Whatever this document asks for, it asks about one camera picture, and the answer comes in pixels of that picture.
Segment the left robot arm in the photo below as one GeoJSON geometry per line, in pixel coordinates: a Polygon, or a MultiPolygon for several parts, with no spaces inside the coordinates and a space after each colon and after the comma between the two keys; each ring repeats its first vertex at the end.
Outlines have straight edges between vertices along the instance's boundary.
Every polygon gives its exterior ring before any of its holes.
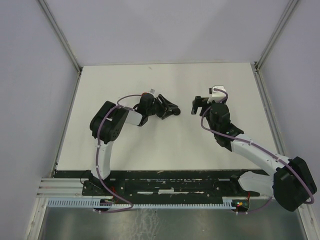
{"type": "Polygon", "coordinates": [[[181,113],[178,105],[152,91],[121,97],[116,103],[106,101],[92,118],[89,129],[94,138],[95,154],[90,181],[99,195],[112,193],[107,180],[111,173],[112,148],[124,125],[142,127],[151,116],[164,120],[181,113]]]}

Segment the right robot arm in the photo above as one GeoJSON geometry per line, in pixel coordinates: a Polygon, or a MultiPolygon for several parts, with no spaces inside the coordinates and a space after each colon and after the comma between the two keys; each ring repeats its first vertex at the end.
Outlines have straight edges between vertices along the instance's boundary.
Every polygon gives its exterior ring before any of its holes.
{"type": "Polygon", "coordinates": [[[236,196],[244,192],[256,192],[275,199],[284,209],[293,212],[302,204],[312,205],[317,186],[304,159],[289,158],[273,153],[248,137],[236,127],[230,118],[227,98],[196,96],[191,114],[201,110],[202,128],[211,132],[217,144],[238,154],[260,167],[265,173],[245,170],[229,183],[231,193],[236,196]]]}

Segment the round black earbud case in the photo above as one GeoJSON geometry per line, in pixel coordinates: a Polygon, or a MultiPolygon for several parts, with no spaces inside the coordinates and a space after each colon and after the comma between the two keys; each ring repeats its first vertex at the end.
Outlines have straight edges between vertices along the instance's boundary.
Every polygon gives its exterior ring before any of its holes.
{"type": "Polygon", "coordinates": [[[181,110],[179,108],[174,108],[171,112],[174,116],[178,116],[181,114],[181,110]]]}

